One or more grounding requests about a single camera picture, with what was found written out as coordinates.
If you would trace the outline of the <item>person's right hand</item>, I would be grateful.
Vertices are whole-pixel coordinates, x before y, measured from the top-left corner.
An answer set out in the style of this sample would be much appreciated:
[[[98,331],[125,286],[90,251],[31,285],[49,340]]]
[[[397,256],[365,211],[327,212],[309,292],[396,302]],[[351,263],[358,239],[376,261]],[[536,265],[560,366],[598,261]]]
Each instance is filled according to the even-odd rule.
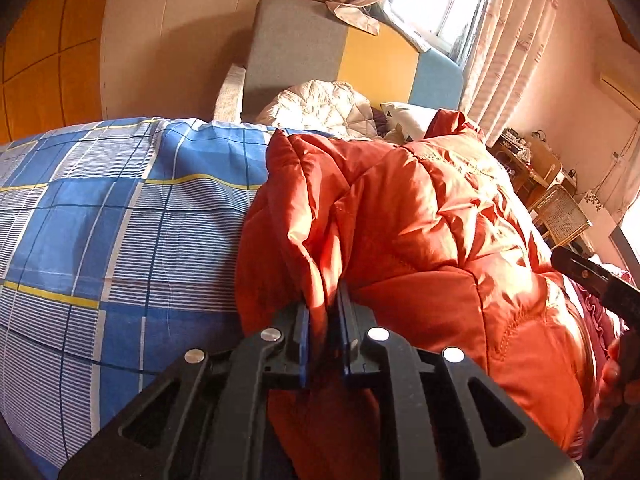
[[[620,340],[616,339],[608,347],[608,360],[599,380],[598,393],[594,399],[594,412],[598,419],[610,419],[613,411],[623,403],[637,405],[640,402],[638,380],[623,384],[620,357]]]

